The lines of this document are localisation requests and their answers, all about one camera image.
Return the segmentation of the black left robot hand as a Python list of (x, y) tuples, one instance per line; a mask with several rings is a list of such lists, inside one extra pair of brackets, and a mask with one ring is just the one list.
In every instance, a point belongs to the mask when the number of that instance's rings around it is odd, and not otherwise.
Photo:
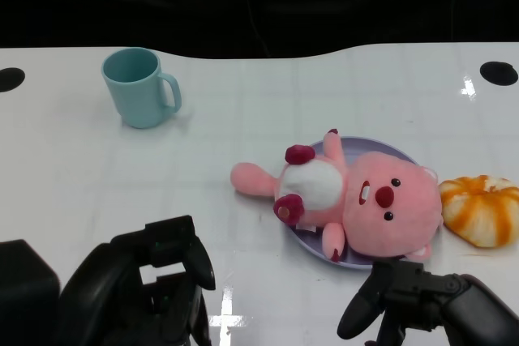
[(97, 246), (58, 301), (56, 345), (210, 345), (203, 292), (216, 281), (191, 216)]

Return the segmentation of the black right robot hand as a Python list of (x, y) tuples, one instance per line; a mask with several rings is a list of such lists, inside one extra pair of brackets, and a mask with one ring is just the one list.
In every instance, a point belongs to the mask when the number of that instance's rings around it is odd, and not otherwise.
[(407, 330), (445, 329), (451, 345), (516, 345), (518, 317), (471, 275), (437, 276), (421, 263), (384, 259), (345, 309), (337, 328), (343, 340), (362, 334), (378, 317), (375, 345), (401, 345)]

